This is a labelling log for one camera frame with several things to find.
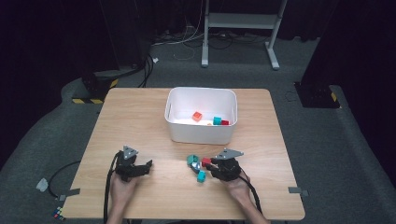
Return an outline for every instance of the black cable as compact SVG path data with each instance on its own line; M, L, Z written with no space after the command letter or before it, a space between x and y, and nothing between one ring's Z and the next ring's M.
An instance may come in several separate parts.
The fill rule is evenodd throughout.
M253 185L250 184L250 178L247 175L246 175L246 177L247 177L247 179L245 179L241 175L239 176L239 178L241 180L243 180L245 183L247 183L247 186L250 188L251 192L253 193L254 200L256 201L257 210L259 210L259 212L262 213L262 206L260 205L259 195L257 194L256 190L254 189Z
M55 193L52 191L52 189L50 188L50 184L51 184L53 178L54 178L57 174L59 174L62 170L64 170L65 168L67 168L67 167L69 167L69 166L71 166L71 165L77 164L77 163L79 163L79 162L81 162L81 161L74 161L74 162L72 162L72 163L69 163L69 164L63 166L61 169L59 169L57 172L55 172L55 174L52 175L52 177L49 179L49 194L50 194L50 195L52 195L52 196L55 197L55 198L59 198L59 195L55 194Z
M119 156L119 152L116 153L116 155L114 156L113 161L111 162L111 166L110 169L108 170L107 173L107 179L106 179L106 189L105 189L105 203L103 206L103 223L107 223L107 209L108 209L108 193L110 192L110 180L111 180L111 175L113 174L114 170L113 170L113 166L114 166L114 162L116 161L116 158Z
M151 75L153 68L154 68L154 61L152 60L151 55L148 55L148 57L146 58L146 64L145 64L145 76L144 76L143 81L137 86L138 88L146 88L149 76Z

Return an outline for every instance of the red block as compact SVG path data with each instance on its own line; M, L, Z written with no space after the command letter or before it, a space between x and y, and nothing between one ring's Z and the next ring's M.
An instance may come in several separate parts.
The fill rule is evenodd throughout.
M221 125L230 125L230 121L228 121L226 119L222 119L221 120Z
M202 118L202 114L201 114L200 112L195 112L195 113L192 115L192 119L195 120L195 121L197 121L197 122L200 121L201 118Z
M212 161L209 158L202 158L201 167L206 167L206 165L210 163L212 163Z

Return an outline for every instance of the yellow black hazard tape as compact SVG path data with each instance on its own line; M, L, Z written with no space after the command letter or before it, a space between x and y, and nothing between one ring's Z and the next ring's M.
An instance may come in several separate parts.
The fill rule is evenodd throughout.
M109 85L109 89L112 89L114 87L116 87L117 83L119 82L118 79L113 80L110 85ZM105 98L106 96L103 96L103 98L91 98L91 97L87 97L87 98L82 98L82 97L76 97L76 98L72 98L72 101L74 104L79 104L79 105L83 105L83 104L96 104L96 105L100 105L102 103L105 102Z
M73 101L73 103L80 104L80 105L82 105L82 104L99 105L99 104L102 104L105 101L105 99L83 99L83 98L80 98L80 99L72 99L72 101Z

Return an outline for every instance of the block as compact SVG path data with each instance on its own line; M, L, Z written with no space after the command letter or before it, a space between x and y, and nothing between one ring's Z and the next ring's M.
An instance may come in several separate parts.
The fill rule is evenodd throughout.
M204 183L206 179L206 173L205 171L199 171L198 177L197 177L197 181L200 183Z
M202 158L202 161L201 161L202 167L206 167L210 163L212 163L212 161L209 158Z
M221 124L221 118L214 117L213 118L213 125L220 125Z
M193 162L198 162L199 158L195 155L190 155L187 157L187 165L191 165Z
M195 121L200 121L202 119L202 114L198 111L196 111L193 115L192 115L192 119Z
M223 119L220 124L221 125L230 125L230 121Z

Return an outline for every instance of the black curtain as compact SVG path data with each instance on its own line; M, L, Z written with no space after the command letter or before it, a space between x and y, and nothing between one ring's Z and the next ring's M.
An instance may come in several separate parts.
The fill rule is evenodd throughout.
M1 167L26 132L79 77L64 43L59 1L2 1Z
M396 6L340 0L301 84L341 86L370 148L396 186Z

